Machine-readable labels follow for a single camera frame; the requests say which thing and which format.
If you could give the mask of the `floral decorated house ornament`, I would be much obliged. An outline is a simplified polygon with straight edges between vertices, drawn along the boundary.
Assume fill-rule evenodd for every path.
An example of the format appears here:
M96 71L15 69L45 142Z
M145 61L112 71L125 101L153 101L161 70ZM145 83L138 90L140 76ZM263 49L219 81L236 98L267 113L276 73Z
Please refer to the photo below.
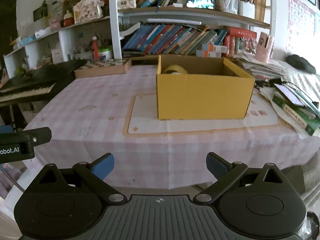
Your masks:
M103 17L102 0L80 0L73 7L75 24L97 20Z

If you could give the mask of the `green book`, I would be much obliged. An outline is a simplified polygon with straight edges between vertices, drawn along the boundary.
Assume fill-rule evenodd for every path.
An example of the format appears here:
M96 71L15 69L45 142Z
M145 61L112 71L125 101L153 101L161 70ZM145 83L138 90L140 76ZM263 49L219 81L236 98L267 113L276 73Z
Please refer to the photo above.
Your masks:
M311 113L307 108L290 106L278 92L274 93L272 101L286 114L291 116L291 118L308 133L308 135L319 137L319 117L316 114Z

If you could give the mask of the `orange bottle white cap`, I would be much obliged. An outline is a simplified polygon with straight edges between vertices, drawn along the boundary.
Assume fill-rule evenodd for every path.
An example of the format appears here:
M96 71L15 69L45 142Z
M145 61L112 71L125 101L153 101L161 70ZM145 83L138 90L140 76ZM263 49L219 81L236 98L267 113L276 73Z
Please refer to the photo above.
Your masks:
M96 36L92 37L92 47L93 47L93 56L95 60L99 60L99 47L98 47L98 39Z

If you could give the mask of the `white green lid jar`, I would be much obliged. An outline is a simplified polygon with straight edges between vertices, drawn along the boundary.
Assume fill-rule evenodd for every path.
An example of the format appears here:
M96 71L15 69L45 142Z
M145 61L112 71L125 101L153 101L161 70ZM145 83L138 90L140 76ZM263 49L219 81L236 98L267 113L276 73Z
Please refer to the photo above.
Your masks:
M111 60L113 59L112 47L99 48L98 50L99 60Z

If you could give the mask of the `row of leaning books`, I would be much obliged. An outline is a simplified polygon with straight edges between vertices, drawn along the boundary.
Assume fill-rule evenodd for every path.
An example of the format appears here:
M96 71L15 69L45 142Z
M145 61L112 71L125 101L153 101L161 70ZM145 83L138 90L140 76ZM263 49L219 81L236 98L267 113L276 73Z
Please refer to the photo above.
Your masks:
M125 39L124 56L146 55L196 55L208 45L223 45L224 29L210 29L181 24L143 24Z

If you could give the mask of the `yellow tape roll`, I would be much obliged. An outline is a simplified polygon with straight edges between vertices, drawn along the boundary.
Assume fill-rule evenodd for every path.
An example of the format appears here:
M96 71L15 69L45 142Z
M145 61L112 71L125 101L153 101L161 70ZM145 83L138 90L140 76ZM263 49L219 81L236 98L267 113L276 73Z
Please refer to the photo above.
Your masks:
M163 70L162 72L163 74L185 74L187 75L188 72L181 66L177 65L177 64L172 64L170 66L168 66L167 68L165 68L165 70Z

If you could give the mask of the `yellow cardboard box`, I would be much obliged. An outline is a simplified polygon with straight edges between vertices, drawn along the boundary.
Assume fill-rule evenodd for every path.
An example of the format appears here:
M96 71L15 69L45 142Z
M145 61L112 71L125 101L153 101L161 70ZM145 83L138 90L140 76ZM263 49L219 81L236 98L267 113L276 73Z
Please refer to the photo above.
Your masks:
M172 64L188 74L163 74ZM156 74L160 120L243 119L255 79L227 58L160 55Z

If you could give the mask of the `red boxed book set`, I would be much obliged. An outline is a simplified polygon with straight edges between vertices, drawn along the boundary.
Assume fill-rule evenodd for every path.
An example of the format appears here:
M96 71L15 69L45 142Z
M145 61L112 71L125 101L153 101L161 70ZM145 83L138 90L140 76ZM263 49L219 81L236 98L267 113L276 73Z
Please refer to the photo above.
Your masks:
M227 34L223 45L227 47L226 57L234 57L240 51L255 54L257 48L257 33L251 30L225 27Z

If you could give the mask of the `black Yamaha keyboard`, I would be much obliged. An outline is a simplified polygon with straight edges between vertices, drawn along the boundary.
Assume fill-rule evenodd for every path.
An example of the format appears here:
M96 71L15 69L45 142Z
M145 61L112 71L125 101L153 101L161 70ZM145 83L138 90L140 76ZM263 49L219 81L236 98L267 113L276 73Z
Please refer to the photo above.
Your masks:
M74 71L85 63L72 60L51 64L11 78L1 88L1 106L52 100L75 80Z

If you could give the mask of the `orange blue medicine boxes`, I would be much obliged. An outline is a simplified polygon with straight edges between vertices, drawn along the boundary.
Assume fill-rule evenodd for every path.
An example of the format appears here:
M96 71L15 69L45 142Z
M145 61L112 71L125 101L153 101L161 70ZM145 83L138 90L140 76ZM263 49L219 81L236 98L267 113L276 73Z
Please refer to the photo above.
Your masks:
M203 44L200 50L196 51L197 57L222 57L223 54L227 54L228 47L216 46L213 44Z

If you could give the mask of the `black cushion object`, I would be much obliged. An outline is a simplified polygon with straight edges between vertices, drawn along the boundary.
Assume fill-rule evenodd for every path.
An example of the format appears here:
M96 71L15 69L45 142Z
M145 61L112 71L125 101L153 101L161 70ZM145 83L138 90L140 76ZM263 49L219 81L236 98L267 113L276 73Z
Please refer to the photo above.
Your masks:
M316 74L316 68L311 65L306 59L296 54L287 56L285 61L298 70L304 71L309 74Z

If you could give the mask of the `stack of papers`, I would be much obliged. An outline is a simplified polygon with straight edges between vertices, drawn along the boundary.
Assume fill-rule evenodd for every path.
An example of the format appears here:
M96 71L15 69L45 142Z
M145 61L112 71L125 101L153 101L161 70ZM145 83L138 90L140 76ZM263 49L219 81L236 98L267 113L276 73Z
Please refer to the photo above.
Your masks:
M286 68L272 59L269 59L267 62L262 62L257 60L254 54L244 51L236 54L233 59L256 79L269 80L287 77Z

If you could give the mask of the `pink checkered tablecloth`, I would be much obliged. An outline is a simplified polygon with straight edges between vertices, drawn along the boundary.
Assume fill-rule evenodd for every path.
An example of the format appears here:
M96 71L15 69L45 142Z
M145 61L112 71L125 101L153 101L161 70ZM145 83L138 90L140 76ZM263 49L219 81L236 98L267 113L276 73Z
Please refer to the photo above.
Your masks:
M107 182L118 187L174 189L212 181L209 152L250 167L319 169L319 138L300 138L259 92L244 119L158 120L155 66L74 80L28 125L38 127L49 127L52 139L25 161L29 172L47 163L69 168L110 152L116 165Z

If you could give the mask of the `white desk mat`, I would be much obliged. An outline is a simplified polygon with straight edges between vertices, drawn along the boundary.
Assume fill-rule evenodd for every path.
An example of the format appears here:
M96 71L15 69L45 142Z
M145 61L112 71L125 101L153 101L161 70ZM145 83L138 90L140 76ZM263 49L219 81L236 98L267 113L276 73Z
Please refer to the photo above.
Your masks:
M293 130L293 127L281 119L270 102L260 94L252 95L243 119L226 120L159 120L156 94L140 94L131 98L123 135L142 138L271 127L286 127Z

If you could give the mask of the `white bookshelf unit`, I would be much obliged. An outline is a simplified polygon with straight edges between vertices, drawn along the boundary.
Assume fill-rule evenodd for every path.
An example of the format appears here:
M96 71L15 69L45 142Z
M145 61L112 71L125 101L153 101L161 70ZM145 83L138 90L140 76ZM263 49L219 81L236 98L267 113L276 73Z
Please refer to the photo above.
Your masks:
M16 27L23 27L29 22L33 22L32 12L41 5L43 0L16 0ZM125 18L137 18L139 21L143 17L150 18L186 18L192 21L201 21L203 24L207 24L212 18L232 22L236 26L244 24L252 27L259 27L263 29L270 29L270 24L265 22L256 21L251 18L247 18L240 15L230 14L227 12L220 12L211 9L199 9L199 8L176 8L176 7L147 7L147 8L135 8L124 9L118 11L118 17L120 19Z

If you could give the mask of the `wooden chessboard box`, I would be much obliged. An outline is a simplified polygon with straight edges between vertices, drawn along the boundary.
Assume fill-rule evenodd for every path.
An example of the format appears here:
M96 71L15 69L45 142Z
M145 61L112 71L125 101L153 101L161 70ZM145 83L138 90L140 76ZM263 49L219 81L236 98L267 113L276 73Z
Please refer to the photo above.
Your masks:
M132 66L131 59L87 62L74 71L75 78L126 74Z

